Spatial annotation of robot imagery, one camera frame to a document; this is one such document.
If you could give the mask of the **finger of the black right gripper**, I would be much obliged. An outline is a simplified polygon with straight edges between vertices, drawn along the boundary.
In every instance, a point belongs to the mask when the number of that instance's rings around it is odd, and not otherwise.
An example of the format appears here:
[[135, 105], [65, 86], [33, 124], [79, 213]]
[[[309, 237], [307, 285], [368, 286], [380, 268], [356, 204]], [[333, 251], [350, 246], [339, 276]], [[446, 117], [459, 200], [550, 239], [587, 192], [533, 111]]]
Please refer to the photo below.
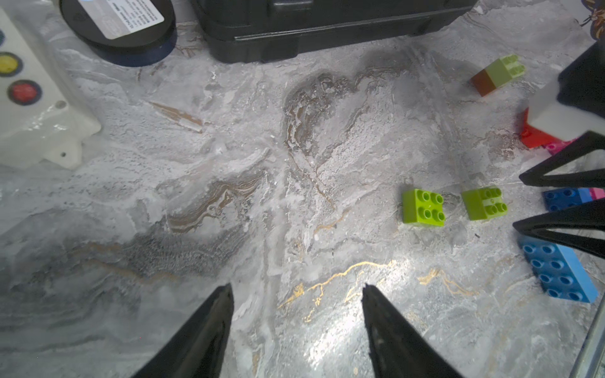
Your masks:
[[513, 228], [523, 236], [560, 244], [604, 259], [603, 239], [561, 232], [561, 230], [604, 232], [603, 198], [581, 206], [518, 220], [513, 223]]

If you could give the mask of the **orange lego brick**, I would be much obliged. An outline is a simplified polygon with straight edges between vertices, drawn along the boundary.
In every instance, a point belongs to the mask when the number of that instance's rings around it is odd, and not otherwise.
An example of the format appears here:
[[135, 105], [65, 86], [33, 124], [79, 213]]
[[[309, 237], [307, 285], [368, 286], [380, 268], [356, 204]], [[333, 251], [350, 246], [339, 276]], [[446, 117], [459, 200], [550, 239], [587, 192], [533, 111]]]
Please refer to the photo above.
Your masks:
[[496, 90], [496, 85], [493, 83], [490, 75], [485, 70], [474, 75], [470, 82], [475, 87], [481, 97], [485, 97]]

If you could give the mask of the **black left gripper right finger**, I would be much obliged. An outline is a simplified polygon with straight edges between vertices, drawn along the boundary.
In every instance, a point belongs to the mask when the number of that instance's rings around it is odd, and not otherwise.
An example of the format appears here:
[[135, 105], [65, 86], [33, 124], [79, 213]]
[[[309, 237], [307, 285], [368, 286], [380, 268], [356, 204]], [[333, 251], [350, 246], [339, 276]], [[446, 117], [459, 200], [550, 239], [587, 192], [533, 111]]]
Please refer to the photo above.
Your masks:
[[460, 377], [375, 286], [362, 291], [362, 309], [376, 377]]

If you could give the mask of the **lime green lego brick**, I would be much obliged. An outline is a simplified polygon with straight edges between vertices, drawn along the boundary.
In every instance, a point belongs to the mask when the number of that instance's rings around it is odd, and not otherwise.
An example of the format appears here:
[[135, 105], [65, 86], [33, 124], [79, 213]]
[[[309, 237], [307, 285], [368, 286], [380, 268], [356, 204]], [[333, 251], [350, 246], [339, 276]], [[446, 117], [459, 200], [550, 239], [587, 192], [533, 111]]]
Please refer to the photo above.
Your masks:
[[496, 59], [485, 68], [491, 82], [496, 88], [500, 88], [526, 73], [526, 67], [518, 60], [518, 55], [510, 54]]

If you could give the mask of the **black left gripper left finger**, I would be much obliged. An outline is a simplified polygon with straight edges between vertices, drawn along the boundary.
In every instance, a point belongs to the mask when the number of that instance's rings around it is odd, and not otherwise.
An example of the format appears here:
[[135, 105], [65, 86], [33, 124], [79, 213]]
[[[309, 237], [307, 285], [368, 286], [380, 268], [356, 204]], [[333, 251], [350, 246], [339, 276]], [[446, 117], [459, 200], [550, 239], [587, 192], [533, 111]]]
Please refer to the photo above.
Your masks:
[[234, 312], [232, 286], [217, 287], [135, 377], [219, 377]]

